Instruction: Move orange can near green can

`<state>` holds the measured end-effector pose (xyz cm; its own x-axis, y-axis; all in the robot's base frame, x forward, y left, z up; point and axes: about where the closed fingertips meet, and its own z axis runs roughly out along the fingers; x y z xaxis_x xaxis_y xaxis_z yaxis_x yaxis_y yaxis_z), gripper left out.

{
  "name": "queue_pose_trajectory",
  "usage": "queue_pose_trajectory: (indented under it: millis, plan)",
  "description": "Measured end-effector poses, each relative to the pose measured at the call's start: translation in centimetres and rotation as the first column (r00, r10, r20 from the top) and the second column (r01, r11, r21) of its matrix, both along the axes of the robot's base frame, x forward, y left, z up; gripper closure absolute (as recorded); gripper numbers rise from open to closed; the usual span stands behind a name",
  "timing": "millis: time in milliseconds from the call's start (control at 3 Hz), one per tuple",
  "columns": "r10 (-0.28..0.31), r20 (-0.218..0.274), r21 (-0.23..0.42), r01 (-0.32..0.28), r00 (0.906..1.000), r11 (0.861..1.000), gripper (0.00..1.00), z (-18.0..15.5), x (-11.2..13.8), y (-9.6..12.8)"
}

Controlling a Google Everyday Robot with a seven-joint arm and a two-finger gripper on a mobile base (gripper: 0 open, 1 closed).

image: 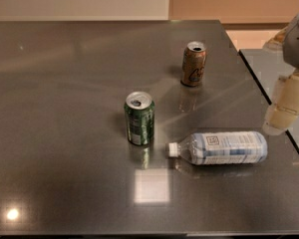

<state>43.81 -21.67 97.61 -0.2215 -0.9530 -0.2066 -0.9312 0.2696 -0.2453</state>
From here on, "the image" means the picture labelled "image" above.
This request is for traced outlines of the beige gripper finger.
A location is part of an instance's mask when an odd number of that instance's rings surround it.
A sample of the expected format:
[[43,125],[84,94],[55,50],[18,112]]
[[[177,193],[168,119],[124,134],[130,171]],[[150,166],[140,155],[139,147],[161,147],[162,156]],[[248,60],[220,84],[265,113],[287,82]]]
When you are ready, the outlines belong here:
[[286,35],[286,29],[280,30],[274,37],[269,39],[264,45],[263,49],[267,51],[281,51]]
[[299,117],[299,69],[280,76],[274,86],[272,104],[268,107],[263,130],[269,135],[286,131]]

